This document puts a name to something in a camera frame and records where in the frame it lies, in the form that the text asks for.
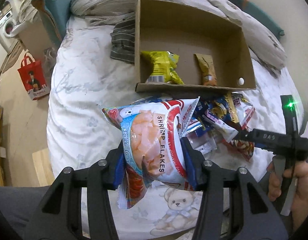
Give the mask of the person's right hand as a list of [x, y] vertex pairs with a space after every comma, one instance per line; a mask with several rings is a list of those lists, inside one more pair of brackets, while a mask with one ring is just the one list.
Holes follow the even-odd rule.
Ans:
[[[273, 202], [281, 196], [282, 191], [274, 163], [270, 163], [267, 171], [270, 172], [268, 198]], [[308, 217], [308, 162], [298, 161], [293, 168], [284, 171], [283, 177], [292, 179], [290, 211], [293, 232], [296, 232]]]

